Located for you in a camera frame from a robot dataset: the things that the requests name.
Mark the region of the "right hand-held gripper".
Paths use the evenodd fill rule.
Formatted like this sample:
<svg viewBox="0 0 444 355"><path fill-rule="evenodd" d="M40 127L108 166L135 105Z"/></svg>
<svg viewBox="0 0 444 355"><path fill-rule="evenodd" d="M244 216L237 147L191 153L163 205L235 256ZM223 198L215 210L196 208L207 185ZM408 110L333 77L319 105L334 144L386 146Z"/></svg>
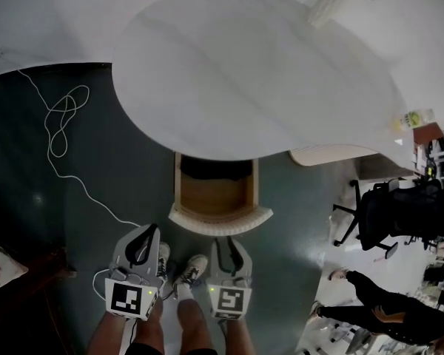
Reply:
<svg viewBox="0 0 444 355"><path fill-rule="evenodd" d="M211 314L221 320L241 320L245 317L252 295L252 258L232 237L226 239L232 267L222 266L221 244L215 238L210 257L206 287Z"/></svg>

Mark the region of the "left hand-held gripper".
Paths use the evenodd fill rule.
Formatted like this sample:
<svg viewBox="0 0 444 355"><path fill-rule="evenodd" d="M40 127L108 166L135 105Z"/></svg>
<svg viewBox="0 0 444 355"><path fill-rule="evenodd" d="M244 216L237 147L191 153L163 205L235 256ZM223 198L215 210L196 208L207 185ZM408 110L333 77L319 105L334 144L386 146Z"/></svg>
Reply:
<svg viewBox="0 0 444 355"><path fill-rule="evenodd" d="M117 242L104 284L107 312L148 320L164 284L158 276L159 245L155 224L140 226Z"/></svg>

